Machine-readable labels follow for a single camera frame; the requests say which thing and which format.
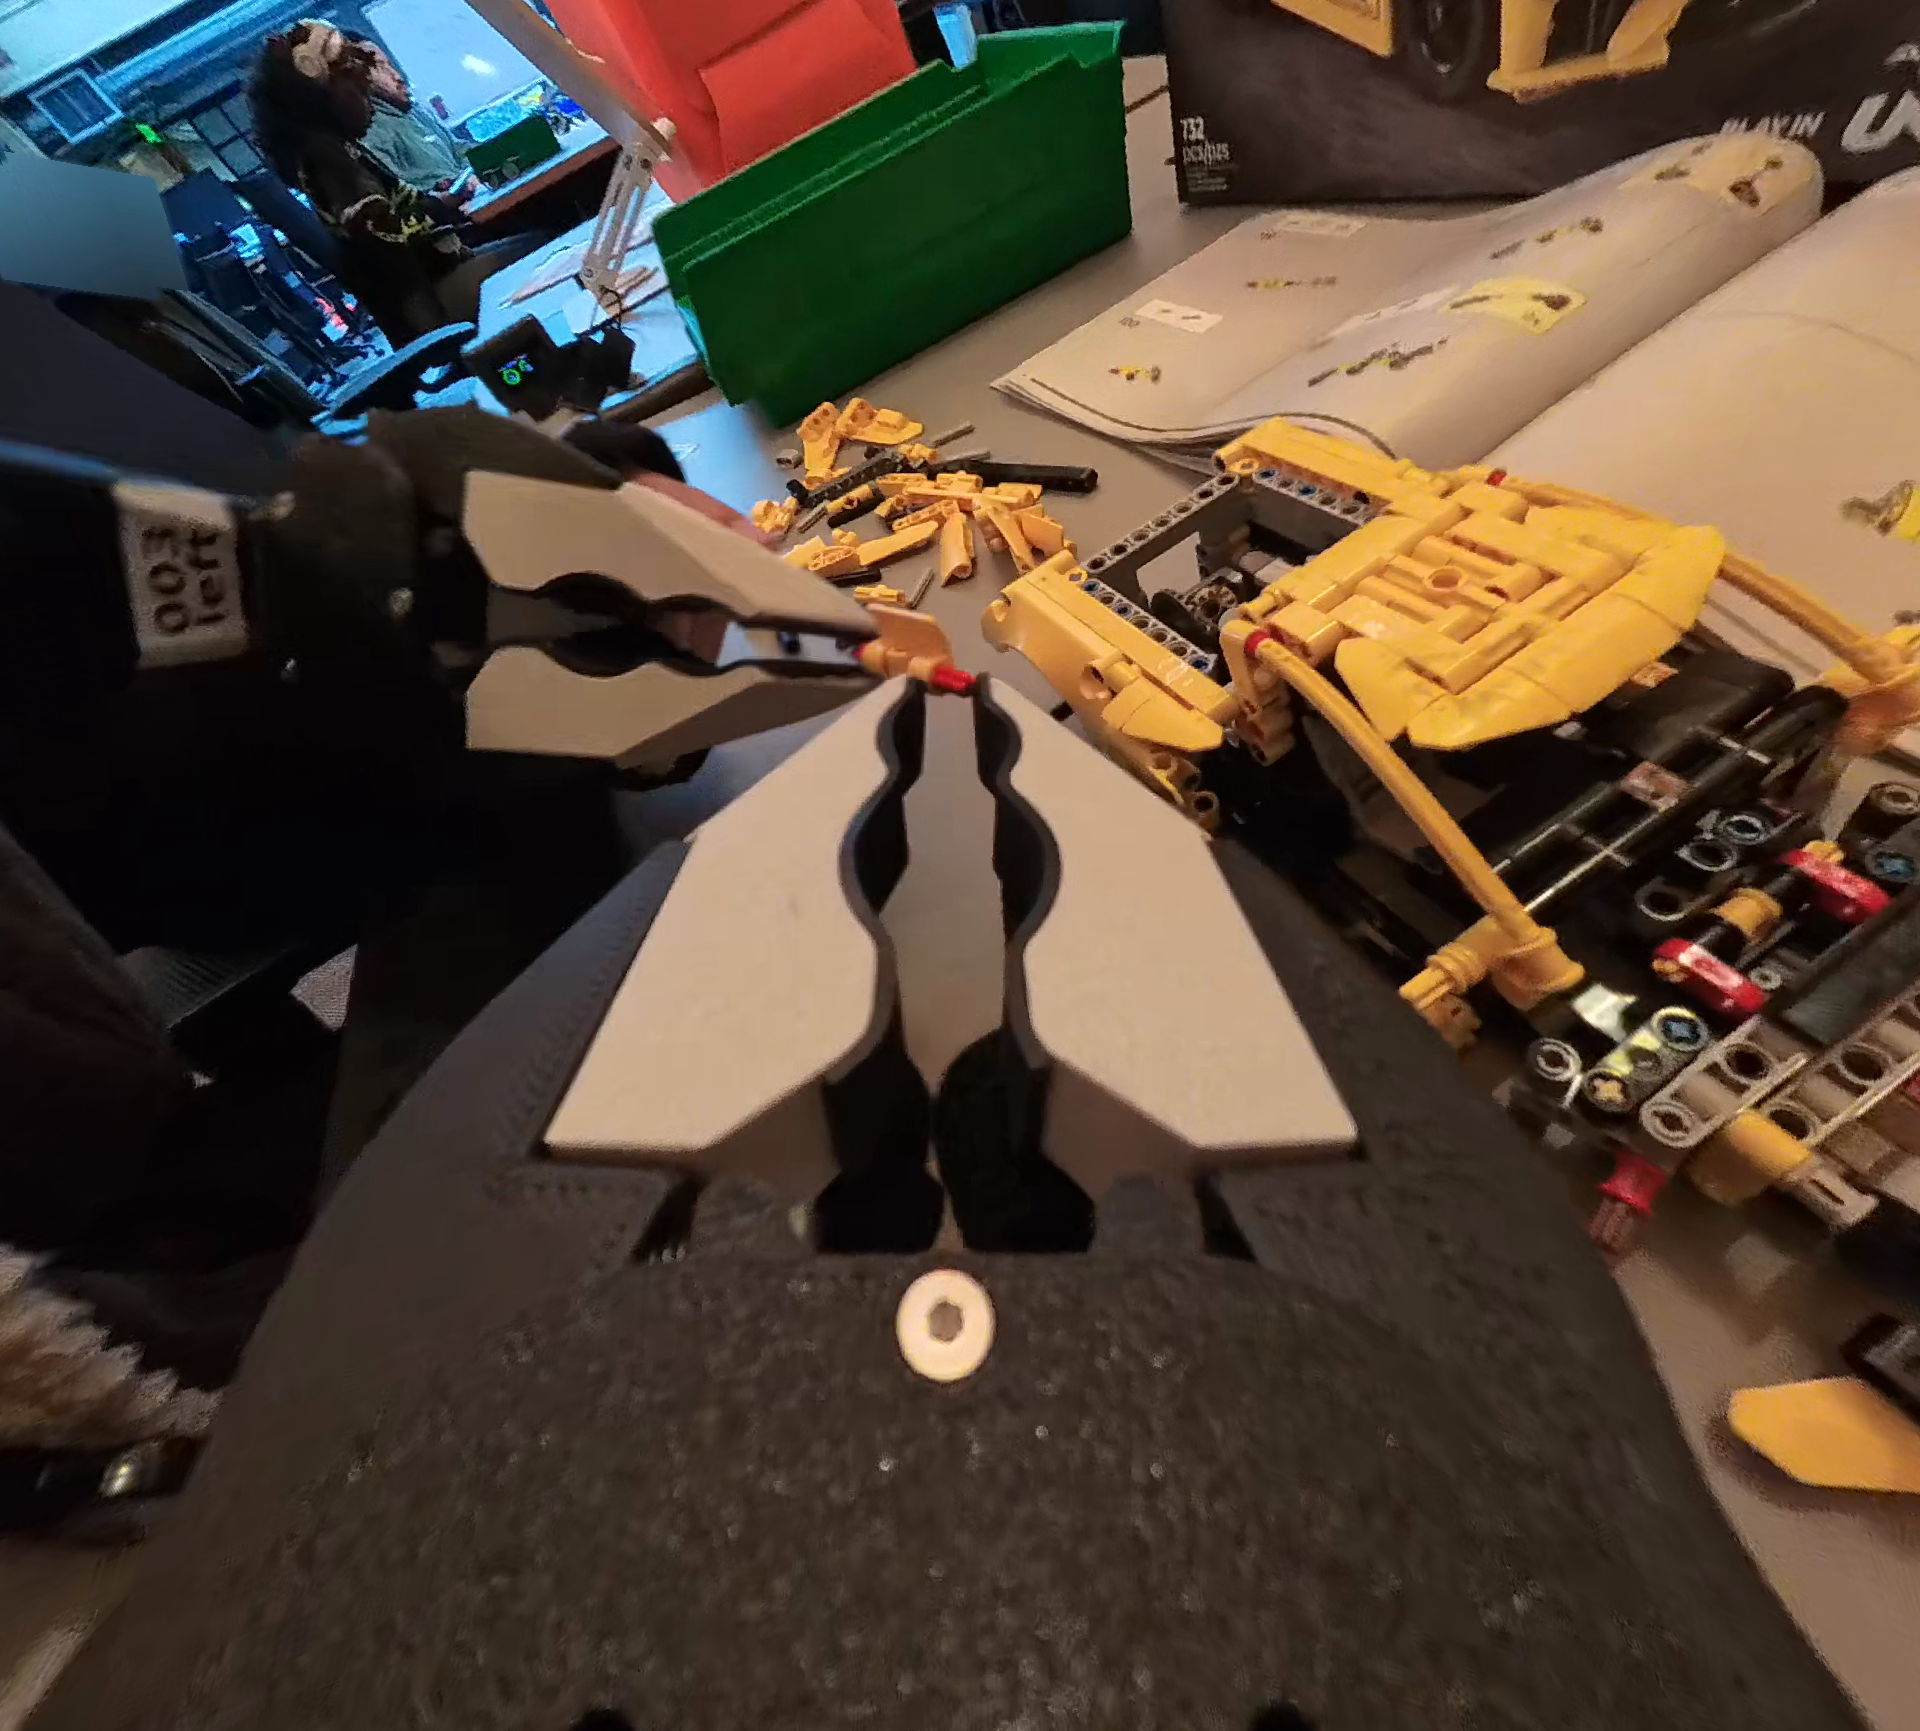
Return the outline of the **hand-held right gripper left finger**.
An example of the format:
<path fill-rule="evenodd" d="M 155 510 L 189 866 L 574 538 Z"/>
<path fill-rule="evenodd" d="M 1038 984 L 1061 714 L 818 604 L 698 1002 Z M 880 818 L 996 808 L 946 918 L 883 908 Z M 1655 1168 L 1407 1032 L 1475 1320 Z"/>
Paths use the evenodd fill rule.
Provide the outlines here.
<path fill-rule="evenodd" d="M 544 1136 L 565 1164 L 755 1182 L 828 1252 L 917 1252 L 944 1192 L 885 908 L 928 690 L 889 682 L 685 844 Z"/>

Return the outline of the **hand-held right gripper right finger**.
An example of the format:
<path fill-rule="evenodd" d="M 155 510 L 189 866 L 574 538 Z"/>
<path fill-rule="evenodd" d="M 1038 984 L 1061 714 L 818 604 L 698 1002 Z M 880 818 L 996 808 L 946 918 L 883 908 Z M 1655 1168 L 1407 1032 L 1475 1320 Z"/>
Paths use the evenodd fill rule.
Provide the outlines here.
<path fill-rule="evenodd" d="M 1358 1122 L 1213 840 L 1018 690 L 978 680 L 1003 1002 L 936 1096 L 971 1250 L 1084 1250 L 1133 1182 L 1199 1198 L 1338 1164 Z"/>

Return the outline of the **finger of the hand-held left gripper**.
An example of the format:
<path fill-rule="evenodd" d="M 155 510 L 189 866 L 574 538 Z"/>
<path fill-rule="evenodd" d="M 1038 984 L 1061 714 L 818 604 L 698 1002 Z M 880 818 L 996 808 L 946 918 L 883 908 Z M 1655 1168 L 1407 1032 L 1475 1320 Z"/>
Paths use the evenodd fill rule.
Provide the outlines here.
<path fill-rule="evenodd" d="M 750 534 L 638 484 L 565 486 L 470 472 L 463 536 L 495 588 L 551 596 L 597 582 L 644 610 L 720 612 L 738 628 L 857 644 L 877 640 L 877 616 Z"/>
<path fill-rule="evenodd" d="M 744 738 L 835 714 L 878 678 L 857 664 L 750 658 L 726 668 L 651 660 L 589 674 L 544 648 L 497 650 L 465 694 L 470 752 L 565 758 L 655 774 Z"/>

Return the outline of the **yellow brick subassembly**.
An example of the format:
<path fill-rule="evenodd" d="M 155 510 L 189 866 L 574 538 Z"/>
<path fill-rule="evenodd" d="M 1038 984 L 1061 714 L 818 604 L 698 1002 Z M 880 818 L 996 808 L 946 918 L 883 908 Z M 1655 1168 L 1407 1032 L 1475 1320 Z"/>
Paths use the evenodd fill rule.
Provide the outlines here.
<path fill-rule="evenodd" d="M 902 606 L 878 602 L 866 606 L 866 612 L 873 620 L 875 636 L 859 646 L 855 660 L 868 676 L 920 684 L 914 676 L 919 662 L 950 662 L 957 666 L 953 642 L 938 620 Z"/>

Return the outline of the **pile of yellow brick parts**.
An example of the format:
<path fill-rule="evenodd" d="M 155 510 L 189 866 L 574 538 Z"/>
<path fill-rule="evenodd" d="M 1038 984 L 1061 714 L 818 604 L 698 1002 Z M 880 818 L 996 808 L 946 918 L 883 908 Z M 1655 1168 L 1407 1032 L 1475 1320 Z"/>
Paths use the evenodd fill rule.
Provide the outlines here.
<path fill-rule="evenodd" d="M 788 566 L 890 608 L 919 608 L 987 562 L 1016 580 L 1072 564 L 1061 506 L 1101 486 L 1094 466 L 994 454 L 973 446 L 971 426 L 926 434 L 860 398 L 810 410 L 777 462 L 785 488 L 750 506 L 757 532 Z"/>

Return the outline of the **yellow toy brick car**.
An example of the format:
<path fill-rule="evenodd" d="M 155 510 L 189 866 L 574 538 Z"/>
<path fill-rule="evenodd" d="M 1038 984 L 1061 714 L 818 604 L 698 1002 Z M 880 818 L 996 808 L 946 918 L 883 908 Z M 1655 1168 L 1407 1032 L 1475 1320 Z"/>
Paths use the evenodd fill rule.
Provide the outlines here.
<path fill-rule="evenodd" d="M 1064 482 L 968 482 L 1013 568 L 987 640 L 1454 1050 L 1512 1048 L 1497 1096 L 1605 1172 L 1609 1254 L 1682 1184 L 1804 1212 L 1895 1310 L 1727 1424 L 1788 1480 L 1916 1496 L 1916 788 L 1829 822 L 1916 724 L 1916 626 L 1708 524 L 1282 420 L 1094 554 Z"/>

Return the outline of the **grey desk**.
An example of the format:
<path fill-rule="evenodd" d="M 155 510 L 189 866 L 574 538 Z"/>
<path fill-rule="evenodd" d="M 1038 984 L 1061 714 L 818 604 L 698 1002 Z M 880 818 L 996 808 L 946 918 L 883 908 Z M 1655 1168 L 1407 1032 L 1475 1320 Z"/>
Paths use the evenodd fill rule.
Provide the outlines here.
<path fill-rule="evenodd" d="M 943 434 L 973 426 L 998 456 L 1101 468 L 1064 510 L 1092 552 L 1155 516 L 1188 476 L 1110 446 L 994 390 L 1046 350 L 1230 230 L 1236 208 L 1181 206 L 1162 61 L 1128 61 L 1133 232 L 1040 290 L 893 372 L 860 384 L 880 406 Z M 998 1024 L 998 884 L 992 802 L 978 786 L 967 712 L 928 714 L 923 782 L 906 804 L 911 866 L 885 910 L 901 958 L 906 1048 L 930 1084 Z M 1701 1470 L 1745 1546 L 1875 1728 L 1916 1728 L 1916 1500 L 1822 1494 L 1769 1468 L 1725 1426 L 1733 1392 L 1842 1372 L 1839 1346 L 1880 1300 L 1799 1238 L 1802 1216 L 1727 1212 L 1669 1194 L 1613 1268 Z"/>

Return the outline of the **small black display device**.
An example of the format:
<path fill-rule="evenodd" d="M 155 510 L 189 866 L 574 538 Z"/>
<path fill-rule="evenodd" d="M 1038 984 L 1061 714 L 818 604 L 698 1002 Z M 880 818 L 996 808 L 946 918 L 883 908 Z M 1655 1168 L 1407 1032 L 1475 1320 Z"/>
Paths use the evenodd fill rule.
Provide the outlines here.
<path fill-rule="evenodd" d="M 565 404 L 569 346 L 541 316 L 522 316 L 474 340 L 463 350 L 461 364 L 511 414 L 546 420 Z"/>

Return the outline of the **white lattice stand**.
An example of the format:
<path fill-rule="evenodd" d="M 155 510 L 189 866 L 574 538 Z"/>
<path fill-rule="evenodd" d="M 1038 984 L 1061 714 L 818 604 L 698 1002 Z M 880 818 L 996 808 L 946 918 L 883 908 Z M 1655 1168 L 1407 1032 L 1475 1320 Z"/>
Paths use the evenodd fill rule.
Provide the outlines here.
<path fill-rule="evenodd" d="M 641 268 L 632 258 L 655 230 L 646 200 L 661 166 L 677 156 L 674 125 L 653 117 L 638 91 L 608 63 L 574 47 L 535 0 L 463 3 L 616 141 L 619 160 L 589 242 L 566 254 L 566 262 L 597 310 L 608 320 L 622 318 L 637 294 L 661 278 L 655 266 Z"/>

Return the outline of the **green storage bin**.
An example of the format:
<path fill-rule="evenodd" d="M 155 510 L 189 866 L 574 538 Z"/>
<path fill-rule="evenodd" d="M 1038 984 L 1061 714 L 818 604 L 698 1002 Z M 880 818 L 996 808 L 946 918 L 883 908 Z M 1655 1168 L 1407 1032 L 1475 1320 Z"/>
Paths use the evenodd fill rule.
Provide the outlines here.
<path fill-rule="evenodd" d="M 662 210 L 720 396 L 797 424 L 1127 238 L 1122 41 L 1117 21 L 994 35 Z"/>

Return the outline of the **open instruction booklet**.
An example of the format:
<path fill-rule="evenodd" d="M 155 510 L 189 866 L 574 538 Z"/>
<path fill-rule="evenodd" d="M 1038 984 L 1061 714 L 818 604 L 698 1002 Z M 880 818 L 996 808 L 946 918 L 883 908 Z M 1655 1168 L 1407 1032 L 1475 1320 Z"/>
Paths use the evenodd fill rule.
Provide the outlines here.
<path fill-rule="evenodd" d="M 996 386 L 1204 480 L 1282 420 L 1706 524 L 1880 632 L 1916 610 L 1916 168 L 1824 186 L 1729 131 L 1461 216 L 1275 208 Z"/>

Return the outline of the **person's fleece jacket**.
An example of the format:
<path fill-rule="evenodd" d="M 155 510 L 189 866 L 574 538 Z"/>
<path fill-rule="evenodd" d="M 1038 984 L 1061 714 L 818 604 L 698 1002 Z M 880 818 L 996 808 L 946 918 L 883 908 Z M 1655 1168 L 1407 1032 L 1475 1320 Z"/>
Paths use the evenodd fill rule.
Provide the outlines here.
<path fill-rule="evenodd" d="M 40 1258 L 4 1246 L 4 1538 L 174 1498 L 218 1408 L 58 1290 Z"/>

